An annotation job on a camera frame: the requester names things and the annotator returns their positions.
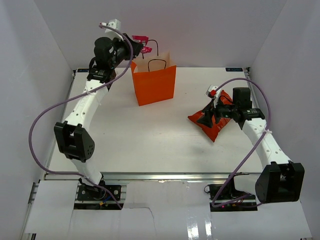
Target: white cardboard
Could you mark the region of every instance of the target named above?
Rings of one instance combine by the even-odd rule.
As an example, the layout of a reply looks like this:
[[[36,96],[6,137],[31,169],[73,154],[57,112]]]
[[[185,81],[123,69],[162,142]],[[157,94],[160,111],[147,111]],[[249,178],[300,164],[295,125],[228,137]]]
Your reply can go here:
[[[41,181],[25,227],[25,233],[65,236],[74,210],[78,182]]]
[[[149,209],[74,210],[66,240],[155,240]]]
[[[299,240],[311,238],[300,201],[270,203],[258,211],[212,212],[218,240]]]
[[[158,240],[211,240],[209,197],[205,183],[131,182],[125,208],[148,208],[154,216]]]

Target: white backdrop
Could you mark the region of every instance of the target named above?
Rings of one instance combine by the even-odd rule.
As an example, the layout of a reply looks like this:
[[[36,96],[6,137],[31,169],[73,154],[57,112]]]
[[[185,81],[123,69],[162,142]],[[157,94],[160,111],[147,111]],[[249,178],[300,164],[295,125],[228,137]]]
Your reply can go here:
[[[100,22],[156,39],[178,66],[248,67],[286,0],[34,0],[72,69],[87,68]]]
[[[269,97],[274,137],[305,168],[300,199],[315,240],[320,239],[319,43],[320,0],[288,0],[252,65],[252,79]]]
[[[66,98],[72,71],[32,0],[0,1],[0,239],[18,240],[33,182],[41,169],[28,147],[29,128]],[[38,122],[34,148],[44,164],[62,108]]]

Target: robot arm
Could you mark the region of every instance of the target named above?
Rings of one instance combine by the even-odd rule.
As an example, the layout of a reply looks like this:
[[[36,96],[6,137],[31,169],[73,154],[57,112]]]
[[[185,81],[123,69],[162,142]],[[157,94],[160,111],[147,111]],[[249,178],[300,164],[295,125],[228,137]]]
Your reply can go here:
[[[198,123],[212,127],[212,117],[234,119],[253,145],[263,132],[264,138],[256,148],[263,171],[260,176],[239,174],[229,184],[234,190],[256,195],[261,203],[295,202],[300,197],[305,174],[301,163],[293,163],[277,144],[272,133],[265,130],[266,120],[259,108],[252,108],[251,92],[247,87],[233,89],[232,104],[223,104],[216,86],[210,86],[207,95],[211,102],[203,109]]]
[[[120,30],[120,21],[114,19],[108,23],[108,27]],[[90,179],[97,185],[104,185],[103,175],[96,169],[90,159],[94,154],[95,142],[90,137],[88,131],[91,120],[103,97],[109,92],[111,84],[95,92],[92,91],[116,77],[115,68],[123,61],[129,60],[131,51],[128,43],[116,32],[106,29],[106,36],[100,37],[94,42],[95,57],[89,64],[89,74],[83,93],[87,95],[81,97],[72,113],[64,120],[57,122],[54,126],[54,134],[59,151],[70,159],[76,166],[79,173]],[[129,39],[133,48],[133,57],[139,55],[143,45]],[[93,187],[85,178],[79,180],[88,190],[100,191]]]

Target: white table surface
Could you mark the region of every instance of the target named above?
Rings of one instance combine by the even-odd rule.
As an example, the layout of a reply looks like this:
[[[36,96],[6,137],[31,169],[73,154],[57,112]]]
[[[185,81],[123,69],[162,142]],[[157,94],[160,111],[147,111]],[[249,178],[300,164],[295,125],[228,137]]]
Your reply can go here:
[[[88,73],[78,72],[70,96],[80,94]],[[138,106],[132,74],[129,70],[116,81],[104,97],[90,125],[95,141],[92,161],[101,172],[132,173],[230,173],[252,148],[247,136],[231,120],[219,133],[215,143],[187,117],[201,110],[210,99],[209,85],[245,77],[243,72],[226,72],[225,68],[178,67],[174,98]],[[234,81],[223,89],[232,96],[234,87],[247,87]],[[76,102],[66,106],[64,118]],[[55,145],[49,169],[76,171],[76,167]],[[240,169],[261,172],[256,153]]]
[[[71,180],[63,184],[60,180],[40,182],[27,221],[29,231],[26,231],[37,233],[36,240],[299,240],[311,237],[299,201],[265,204],[257,211],[210,212],[205,182],[136,181],[127,185],[121,211],[74,210],[76,185],[72,190],[72,182],[77,183]]]

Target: cable tie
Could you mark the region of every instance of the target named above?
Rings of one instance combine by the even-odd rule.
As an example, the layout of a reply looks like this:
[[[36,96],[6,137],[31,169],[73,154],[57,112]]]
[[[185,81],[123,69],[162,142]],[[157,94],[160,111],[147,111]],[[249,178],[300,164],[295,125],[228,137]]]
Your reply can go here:
[[[267,133],[267,134],[272,134],[272,131],[267,130],[267,129],[263,129],[262,132],[263,132],[263,133]]]

